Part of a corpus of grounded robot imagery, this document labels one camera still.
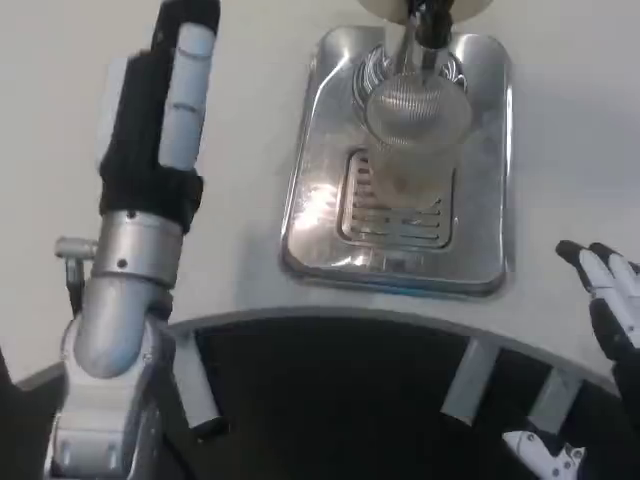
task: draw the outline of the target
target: clear plastic cup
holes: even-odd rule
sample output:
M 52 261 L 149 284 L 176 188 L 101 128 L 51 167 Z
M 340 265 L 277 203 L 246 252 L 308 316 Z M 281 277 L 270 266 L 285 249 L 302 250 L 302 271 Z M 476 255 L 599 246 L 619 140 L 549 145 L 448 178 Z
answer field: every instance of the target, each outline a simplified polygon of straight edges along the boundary
M 397 75 L 369 98 L 372 187 L 392 208 L 428 208 L 448 189 L 472 120 L 465 92 L 434 74 Z

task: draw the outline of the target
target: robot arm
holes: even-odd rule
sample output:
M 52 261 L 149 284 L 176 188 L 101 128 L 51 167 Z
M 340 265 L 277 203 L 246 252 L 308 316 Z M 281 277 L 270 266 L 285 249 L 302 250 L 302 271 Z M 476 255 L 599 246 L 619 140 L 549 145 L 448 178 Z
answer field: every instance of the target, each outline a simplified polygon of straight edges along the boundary
M 591 294 L 591 324 L 631 424 L 640 437 L 640 266 L 600 243 L 585 248 L 563 241 L 556 252 L 573 266 Z M 577 480 L 585 449 L 562 445 L 544 432 L 509 432 L 504 440 L 539 478 Z
M 99 240 L 56 246 L 66 258 L 75 318 L 62 341 L 66 393 L 45 479 L 152 475 L 161 425 L 150 384 L 172 363 L 161 326 L 203 190 L 193 167 L 218 8 L 214 1 L 165 2 L 150 49 L 122 62 L 113 77 L 122 83 L 106 122 Z
M 640 436 L 640 267 L 601 243 L 560 242 L 558 255 L 576 268 L 591 294 L 591 325 L 631 423 Z

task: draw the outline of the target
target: white countertop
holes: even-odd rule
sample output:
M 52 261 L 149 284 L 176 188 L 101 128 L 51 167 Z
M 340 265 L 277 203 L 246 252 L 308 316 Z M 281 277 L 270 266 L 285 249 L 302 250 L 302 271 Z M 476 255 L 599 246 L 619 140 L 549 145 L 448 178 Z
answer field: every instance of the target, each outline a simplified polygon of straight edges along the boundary
M 148 44 L 158 8 L 157 0 L 35 3 L 0 6 L 0 347 L 22 385 L 57 362 L 70 319 L 53 243 L 97 235 L 95 131 L 106 66 Z M 495 334 L 609 383 L 587 294 L 554 248 L 565 238 L 602 241 L 640 259 L 640 4 L 616 6 L 597 16 L 605 6 L 596 0 L 495 0 L 458 26 L 495 36 L 513 60 L 517 222 L 513 282 L 498 298 L 461 302 L 310 286 L 281 271 L 314 46 L 332 27 L 378 21 L 355 0 L 223 1 L 198 164 L 207 185 L 172 322 L 374 314 Z

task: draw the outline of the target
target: drip tray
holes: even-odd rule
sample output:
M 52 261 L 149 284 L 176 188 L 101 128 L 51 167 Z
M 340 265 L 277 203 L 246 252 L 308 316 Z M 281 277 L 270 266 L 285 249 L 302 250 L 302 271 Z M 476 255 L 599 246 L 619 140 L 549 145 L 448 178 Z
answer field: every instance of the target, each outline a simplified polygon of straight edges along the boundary
M 369 160 L 360 150 L 349 160 L 341 233 L 348 241 L 381 248 L 442 248 L 451 238 L 452 185 L 427 210 L 387 208 L 373 192 Z
M 305 279 L 407 294 L 489 295 L 506 274 L 511 160 L 509 59 L 489 37 L 455 35 L 473 109 L 451 185 L 424 211 L 389 209 L 371 189 L 353 76 L 383 29 L 344 27 L 312 63 L 282 236 L 286 267 Z

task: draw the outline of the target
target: metal grate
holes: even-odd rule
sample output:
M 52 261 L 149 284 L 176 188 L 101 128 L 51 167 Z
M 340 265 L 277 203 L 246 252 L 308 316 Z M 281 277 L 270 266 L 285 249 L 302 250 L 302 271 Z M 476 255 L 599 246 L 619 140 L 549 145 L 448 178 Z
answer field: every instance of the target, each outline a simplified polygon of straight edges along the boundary
M 350 241 L 371 246 L 442 248 L 451 238 L 451 197 L 446 195 L 429 209 L 392 209 L 381 204 L 371 187 L 371 170 L 365 151 L 349 160 L 340 228 Z

